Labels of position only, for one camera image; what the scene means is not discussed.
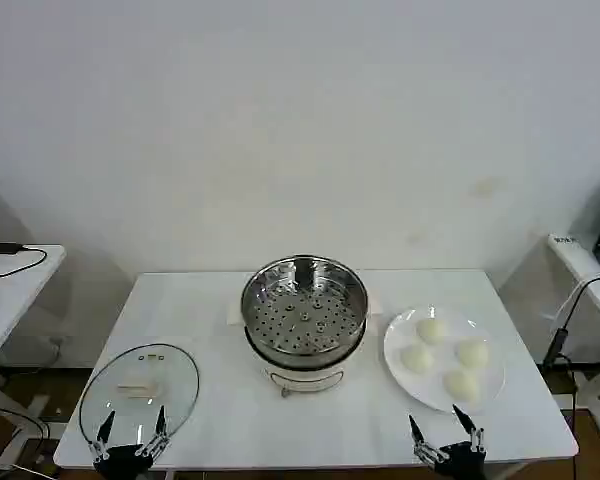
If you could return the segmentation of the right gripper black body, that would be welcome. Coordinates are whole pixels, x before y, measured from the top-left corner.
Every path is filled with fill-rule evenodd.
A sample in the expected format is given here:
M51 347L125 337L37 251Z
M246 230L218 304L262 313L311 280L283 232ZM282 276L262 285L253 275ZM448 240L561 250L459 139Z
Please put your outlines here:
M484 461L486 450L463 441L438 449L434 471L455 480L485 480Z

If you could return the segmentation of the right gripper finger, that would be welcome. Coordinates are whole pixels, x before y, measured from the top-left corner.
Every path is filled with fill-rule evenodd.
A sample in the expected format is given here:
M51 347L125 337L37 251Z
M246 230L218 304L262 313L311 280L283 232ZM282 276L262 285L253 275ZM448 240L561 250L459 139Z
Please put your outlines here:
M486 448L484 444L484 429L478 428L471 417L462 411L457 405L452 405L455 415L460 421L463 429L469 435L470 438L470 450L472 452L485 453Z
M415 418L408 415L411 437L413 441L413 452L415 456L429 467L435 467L445 460L443 453L428 443L420 430Z

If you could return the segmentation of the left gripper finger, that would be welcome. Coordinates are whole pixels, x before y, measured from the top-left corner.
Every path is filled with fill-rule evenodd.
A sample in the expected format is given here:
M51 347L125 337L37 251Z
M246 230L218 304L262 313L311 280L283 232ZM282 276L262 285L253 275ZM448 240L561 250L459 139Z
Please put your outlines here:
M104 422L100 425L97 431L96 439L90 442L90 451L95 463L100 463L106 460L109 456L108 441L115 419L115 410L111 410Z
M141 446L136 452L136 457L159 457L166 449L169 443L169 434L167 431L167 420L165 406L160 407L157 421L155 424L154 435L148 443Z

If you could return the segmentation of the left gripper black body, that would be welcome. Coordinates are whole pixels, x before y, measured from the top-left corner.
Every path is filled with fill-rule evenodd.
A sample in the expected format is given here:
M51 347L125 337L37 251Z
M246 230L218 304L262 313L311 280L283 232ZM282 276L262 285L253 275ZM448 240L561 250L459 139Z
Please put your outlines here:
M153 463L153 457L144 451L142 445L122 445L109 448L106 455L98 457L93 465L104 479L135 480Z

